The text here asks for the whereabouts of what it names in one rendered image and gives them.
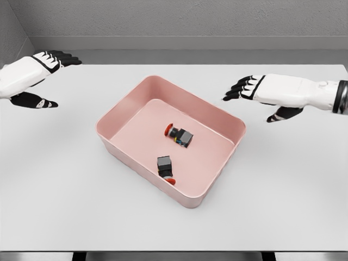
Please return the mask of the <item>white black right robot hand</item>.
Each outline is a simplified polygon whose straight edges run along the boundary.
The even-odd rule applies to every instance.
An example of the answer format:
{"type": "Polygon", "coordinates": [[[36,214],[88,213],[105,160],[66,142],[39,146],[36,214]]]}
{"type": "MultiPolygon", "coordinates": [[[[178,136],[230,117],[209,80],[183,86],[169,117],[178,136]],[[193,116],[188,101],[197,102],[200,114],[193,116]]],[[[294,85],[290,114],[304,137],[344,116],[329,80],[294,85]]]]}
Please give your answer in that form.
{"type": "Polygon", "coordinates": [[[277,111],[267,122],[290,119],[301,113],[318,90],[318,83],[305,78],[279,74],[244,77],[225,93],[223,101],[243,98],[261,104],[276,105],[277,111]]]}

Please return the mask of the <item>pink rectangular plastic basket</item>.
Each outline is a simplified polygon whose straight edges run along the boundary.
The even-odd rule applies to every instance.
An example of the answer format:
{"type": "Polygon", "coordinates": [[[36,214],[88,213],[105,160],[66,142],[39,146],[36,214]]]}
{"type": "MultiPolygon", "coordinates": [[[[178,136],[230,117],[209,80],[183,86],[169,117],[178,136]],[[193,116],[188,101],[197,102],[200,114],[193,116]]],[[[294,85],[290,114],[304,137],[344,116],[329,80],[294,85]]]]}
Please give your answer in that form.
{"type": "Polygon", "coordinates": [[[244,122],[159,76],[146,77],[96,123],[107,151],[187,208],[199,206],[237,149],[244,122]],[[185,148],[166,127],[193,134],[185,148]],[[175,185],[158,175],[170,156],[175,185]]]}

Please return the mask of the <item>industrial switch with red button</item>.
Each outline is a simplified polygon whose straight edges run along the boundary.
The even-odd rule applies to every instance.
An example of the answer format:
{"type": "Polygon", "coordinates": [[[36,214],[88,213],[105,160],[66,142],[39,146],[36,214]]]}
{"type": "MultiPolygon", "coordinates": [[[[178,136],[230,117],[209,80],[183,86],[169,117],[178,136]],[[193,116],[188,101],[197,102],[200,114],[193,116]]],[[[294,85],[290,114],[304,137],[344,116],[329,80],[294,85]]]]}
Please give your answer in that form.
{"type": "Polygon", "coordinates": [[[157,158],[158,175],[166,180],[171,185],[176,184],[176,180],[173,178],[172,162],[170,156],[163,156],[157,158]]]}
{"type": "Polygon", "coordinates": [[[190,145],[194,136],[185,129],[175,128],[173,123],[169,124],[166,127],[164,135],[172,137],[175,143],[185,148],[187,148],[190,145]]]}

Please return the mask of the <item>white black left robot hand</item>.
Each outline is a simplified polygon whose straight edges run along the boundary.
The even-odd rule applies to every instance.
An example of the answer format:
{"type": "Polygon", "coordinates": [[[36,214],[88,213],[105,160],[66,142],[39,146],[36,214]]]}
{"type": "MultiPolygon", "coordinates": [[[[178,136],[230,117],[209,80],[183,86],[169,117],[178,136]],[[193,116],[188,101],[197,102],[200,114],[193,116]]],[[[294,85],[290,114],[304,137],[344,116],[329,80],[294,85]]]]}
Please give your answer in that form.
{"type": "Polygon", "coordinates": [[[56,108],[56,102],[26,90],[63,68],[81,64],[79,58],[63,51],[42,51],[25,56],[0,69],[0,100],[6,99],[15,106],[30,109],[56,108]]]}

